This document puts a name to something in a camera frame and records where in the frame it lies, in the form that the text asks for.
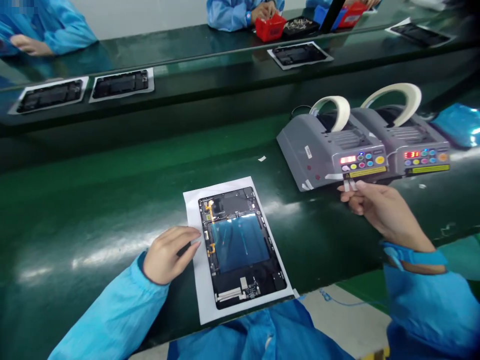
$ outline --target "white tape roll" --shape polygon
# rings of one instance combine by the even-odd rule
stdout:
[[[369,108],[370,105],[372,105],[372,103],[379,97],[381,97],[383,94],[390,93],[392,91],[401,92],[403,95],[405,95],[406,98],[405,109],[403,109],[401,114],[393,122],[393,125],[398,128],[415,114],[415,112],[420,106],[420,103],[422,102],[422,91],[419,89],[418,86],[407,82],[400,82],[385,86],[370,95],[360,107]]]
[[[326,96],[318,100],[310,110],[310,114],[317,116],[320,109],[329,101],[333,102],[336,106],[336,120],[335,124],[331,128],[331,132],[339,132],[347,125],[350,117],[350,104],[343,96]]]

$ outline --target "blue wrist strap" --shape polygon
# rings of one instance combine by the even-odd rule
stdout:
[[[402,261],[412,265],[447,265],[449,262],[440,250],[434,252],[415,252],[408,247],[380,241],[380,246],[400,271],[405,271]]]
[[[247,11],[245,15],[245,20],[246,20],[246,27],[248,28],[250,24],[252,23],[252,12]]]

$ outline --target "automatic tape dispenser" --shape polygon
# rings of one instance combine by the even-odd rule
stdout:
[[[380,96],[392,91],[405,95],[405,106],[369,108]],[[397,83],[376,91],[360,108],[351,110],[351,114],[385,145],[388,172],[376,175],[373,180],[450,169],[449,142],[415,114],[421,100],[422,92],[417,86]]]
[[[330,101],[336,111],[320,114]],[[310,113],[295,116],[276,139],[302,192],[387,171],[384,145],[341,96],[320,99]]]

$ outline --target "red container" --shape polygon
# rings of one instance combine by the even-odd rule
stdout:
[[[339,28],[353,28],[360,20],[362,14],[368,10],[360,1],[354,2],[341,19]]]
[[[278,14],[271,19],[263,20],[257,18],[255,21],[256,35],[264,42],[280,39],[284,32],[284,25],[287,22]]]

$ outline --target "white paper sheet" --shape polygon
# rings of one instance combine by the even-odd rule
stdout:
[[[81,81],[82,81],[82,84],[81,84],[81,92],[80,92],[80,98],[79,98],[79,99],[73,100],[73,101],[69,101],[69,102],[65,102],[65,103],[62,103],[62,104],[59,104],[59,105],[42,107],[42,108],[40,108],[40,109],[36,109],[36,110],[32,110],[32,111],[26,111],[26,112],[21,112],[21,113],[20,113],[20,112],[17,112],[17,109],[19,108],[20,102],[23,100],[23,98],[25,97],[25,94],[26,94],[27,92],[29,92],[29,91],[31,91],[31,90],[49,88],[49,87],[54,86],[54,85],[60,85],[60,84],[70,83],[70,82],[77,81],[77,80],[81,80]],[[60,81],[50,81],[50,82],[46,82],[46,83],[43,83],[43,84],[40,84],[40,85],[35,85],[35,86],[27,86],[25,89],[23,89],[23,91],[22,91],[22,93],[20,94],[20,96],[19,96],[19,98],[17,99],[17,101],[15,101],[15,103],[13,104],[13,106],[10,108],[10,110],[8,111],[8,114],[9,114],[9,115],[24,115],[24,114],[34,113],[34,112],[37,112],[37,111],[42,111],[42,110],[47,110],[47,109],[53,109],[53,108],[59,108],[59,107],[62,107],[62,106],[79,103],[79,102],[81,102],[81,101],[84,99],[85,89],[87,88],[87,84],[88,84],[88,83],[89,83],[89,77],[88,77],[88,76],[82,76],[82,77],[74,77],[74,78],[70,78],[70,79],[66,79],[66,80],[60,80]]]
[[[133,73],[134,71],[142,71],[142,70],[146,70],[146,72],[148,74],[148,88],[143,89],[143,90],[138,90],[138,91],[127,92],[127,93],[124,93],[122,95],[112,95],[112,96],[100,97],[100,98],[96,98],[96,99],[94,98],[94,90],[93,89],[95,89],[95,86],[97,85],[97,80],[98,79],[102,79],[102,78],[106,78],[106,77],[110,77],[110,76],[115,76],[115,75]],[[91,103],[98,103],[98,102],[105,101],[105,100],[126,98],[126,97],[129,97],[129,96],[135,95],[135,94],[151,93],[154,90],[155,90],[155,77],[154,77],[154,68],[153,67],[149,67],[149,68],[146,68],[146,69],[133,70],[133,71],[119,72],[119,73],[109,74],[109,75],[104,75],[104,76],[98,76],[98,77],[95,78],[95,81],[93,83],[93,87],[92,87],[91,94],[90,94],[90,100],[88,101],[88,103],[91,104]]]
[[[410,19],[409,17],[407,17],[405,20],[400,21],[398,24],[393,25],[393,26],[390,26],[390,27],[387,27],[387,28],[385,29],[385,31],[386,31],[387,33],[390,33],[390,34],[393,34],[393,35],[395,35],[395,36],[402,37],[402,38],[405,38],[405,39],[409,40],[408,37],[405,37],[405,36],[399,34],[398,32],[392,31],[392,28],[396,28],[396,27],[398,27],[398,26],[410,24],[411,22],[412,22],[411,19]],[[440,46],[443,46],[443,45],[451,42],[453,39],[456,38],[456,36],[453,36],[453,35],[450,35],[450,34],[446,34],[446,33],[443,33],[443,32],[439,32],[439,31],[436,31],[436,30],[432,30],[431,28],[429,28],[429,27],[427,27],[427,26],[423,26],[423,25],[416,25],[416,26],[418,26],[419,28],[422,28],[422,29],[425,29],[425,30],[429,30],[429,31],[434,32],[434,33],[437,33],[437,34],[439,34],[439,35],[443,35],[443,36],[445,36],[445,37],[448,38],[447,41],[444,41],[444,42],[439,43],[439,44],[437,44],[437,45],[429,46],[428,48],[438,48],[438,47],[440,47]]]
[[[286,288],[280,291],[276,291],[271,294],[260,296],[258,298],[242,302],[237,305],[227,307],[225,309],[217,309],[215,305],[215,295],[214,287],[212,285],[212,279],[210,276],[210,267],[209,259],[207,256],[207,249],[205,247],[205,241],[203,237],[200,237],[200,247],[198,248],[194,258],[193,258],[193,269],[195,274],[195,288],[196,288],[196,298],[198,300],[198,313],[200,314],[200,324],[206,324],[212,322],[216,319],[224,318],[228,315],[232,315],[265,303],[269,303],[274,300],[290,297],[294,295],[292,290],[292,285],[290,284],[289,277],[285,271],[284,264],[280,257],[277,244],[275,243],[272,231],[270,230],[269,223],[267,221],[267,216],[264,213],[262,204],[260,203],[259,195],[255,189],[254,182],[252,178],[244,177],[238,180],[228,181],[220,183],[217,185],[212,185],[204,187],[197,190],[187,191],[183,193],[183,198],[186,205],[186,215],[188,219],[188,226],[198,229],[200,233],[203,234],[202,229],[202,219],[200,217],[200,208],[199,208],[199,199],[206,198],[209,196],[227,193],[230,191],[252,187],[255,192],[256,200],[260,211],[263,214],[263,219],[265,220],[266,228],[271,236],[271,242],[275,249],[276,255],[278,257],[278,263],[280,264],[283,276],[286,282]]]
[[[311,61],[311,62],[305,62],[305,63],[301,63],[301,64],[286,65],[285,66],[285,65],[282,65],[282,63],[279,61],[279,59],[275,56],[273,49],[267,50],[266,52],[273,58],[273,60],[275,60],[275,62],[278,64],[279,67],[281,67],[282,70],[289,70],[289,69],[298,68],[298,67],[301,67],[301,66],[304,66],[304,65],[312,65],[312,64],[316,64],[316,63],[324,63],[324,62],[330,62],[330,61],[334,60],[333,57],[331,57],[325,51],[323,51],[314,41],[302,42],[302,43],[298,43],[298,44],[295,44],[295,45],[289,45],[289,46],[280,46],[278,49],[291,48],[291,47],[294,47],[294,46],[307,45],[307,44],[313,44],[313,46],[316,47],[318,50],[320,50],[326,56],[326,58],[323,59],[323,60],[318,60],[318,61]]]

